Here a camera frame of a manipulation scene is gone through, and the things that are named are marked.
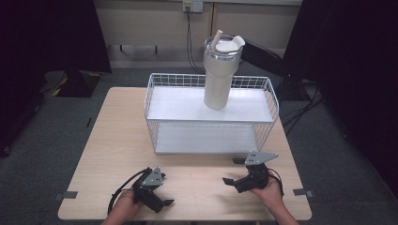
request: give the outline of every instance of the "white wire basket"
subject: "white wire basket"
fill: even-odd
[[[234,76],[222,110],[204,103],[205,75],[150,75],[145,119],[156,154],[261,151],[279,114],[267,77]]]

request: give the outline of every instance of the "wooden table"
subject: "wooden table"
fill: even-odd
[[[238,155],[156,155],[145,122],[144,100],[144,88],[109,90],[68,188],[78,194],[75,199],[63,200],[58,212],[61,219],[105,219],[111,195],[132,175],[157,166],[166,177],[155,194],[175,202],[158,214],[144,207],[134,220],[273,219],[256,196],[249,191],[239,194],[223,183],[223,177],[239,179],[247,175],[243,165],[231,160]],[[310,219],[312,212],[306,196],[293,193],[302,184],[279,119],[262,151],[279,155],[267,166],[283,180],[286,207],[297,220]]]

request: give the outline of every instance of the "human hand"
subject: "human hand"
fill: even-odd
[[[101,225],[117,225],[130,221],[143,205],[144,204],[142,202],[134,203],[134,191],[124,190],[120,193],[111,213],[101,223]]]
[[[250,192],[255,194],[269,210],[283,205],[281,188],[278,181],[273,177],[269,178],[267,186],[263,189],[254,188]]]
[[[263,189],[254,188],[250,190],[266,206],[280,225],[298,225],[296,219],[290,214],[283,203],[279,182],[270,177],[268,184]]]

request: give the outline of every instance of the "black cord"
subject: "black cord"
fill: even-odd
[[[137,177],[139,174],[144,173],[146,170],[150,170],[150,168],[146,168],[144,170],[139,171],[138,173],[136,173],[135,175],[133,175],[129,180],[127,180],[117,191],[115,191],[115,193],[112,195],[111,200],[109,201],[109,205],[108,205],[108,215],[111,213],[112,209],[114,208],[114,203],[115,200],[117,198],[117,196],[123,191],[123,190],[132,190],[131,188],[129,189],[123,189],[123,187],[128,184],[132,179],[134,179],[135,177]]]
[[[276,173],[276,175],[278,176],[278,177],[276,177],[276,176],[274,176],[274,175],[272,175],[272,174],[269,175],[269,177],[274,178],[274,179],[278,182],[278,184],[279,184],[279,189],[280,189],[281,194],[282,194],[282,196],[283,196],[283,195],[284,195],[284,192],[283,192],[282,178],[279,176],[279,174],[278,174],[275,170],[273,170],[273,169],[271,169],[271,168],[268,168],[268,169],[269,169],[270,171]]]
[[[191,40],[191,18],[190,18],[190,8],[185,7],[187,11],[187,19],[188,19],[188,30],[187,30],[187,54],[188,54],[188,62],[190,62],[191,67],[193,70],[195,70],[197,73],[205,73],[202,69],[197,67],[193,61],[193,55],[192,55],[192,40]]]
[[[316,106],[317,104],[319,104],[319,103],[322,101],[323,98],[320,98],[316,103],[314,103],[314,100],[315,100],[315,98],[316,98],[316,94],[318,93],[318,91],[319,91],[319,85],[316,87],[314,96],[311,98],[310,102],[309,102],[305,107],[303,107],[301,110],[299,110],[299,111],[301,111],[301,112],[300,112],[300,113],[297,113],[295,116],[293,116],[292,118],[290,118],[290,120],[288,120],[287,122],[285,122],[285,123],[283,124],[283,127],[284,127],[284,126],[286,126],[287,124],[289,124],[290,122],[292,122],[294,119],[296,119],[296,121],[293,123],[293,125],[290,127],[290,129],[288,129],[288,130],[285,132],[285,135],[286,135],[286,136],[290,133],[290,131],[293,129],[293,127],[296,125],[296,123],[299,121],[299,119],[301,118],[301,116],[302,116],[303,114],[305,114],[305,113],[306,113],[307,111],[309,111],[312,107]]]

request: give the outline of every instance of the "power outlet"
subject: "power outlet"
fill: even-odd
[[[182,1],[182,11],[187,11],[187,9],[190,12],[193,11],[193,3],[192,3],[192,1]]]
[[[187,11],[187,8],[190,12],[203,12],[203,1],[183,1],[182,11]]]

